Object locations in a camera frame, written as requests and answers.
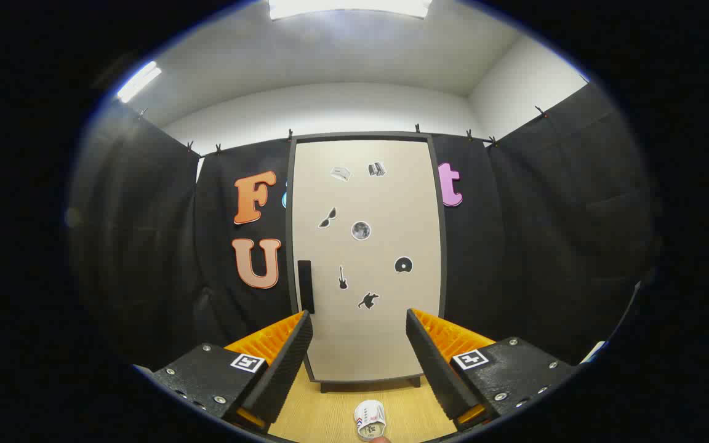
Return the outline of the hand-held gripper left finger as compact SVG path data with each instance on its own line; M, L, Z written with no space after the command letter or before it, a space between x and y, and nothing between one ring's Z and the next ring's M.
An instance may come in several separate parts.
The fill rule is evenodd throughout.
M151 379L217 420L268 431L278 420L313 338L304 309L229 345L200 344Z

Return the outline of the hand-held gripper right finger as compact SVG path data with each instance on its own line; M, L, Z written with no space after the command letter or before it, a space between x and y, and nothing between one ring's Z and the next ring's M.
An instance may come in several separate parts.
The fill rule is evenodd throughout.
M406 336L457 428L528 409L579 369L521 338L492 340L419 309L406 311Z

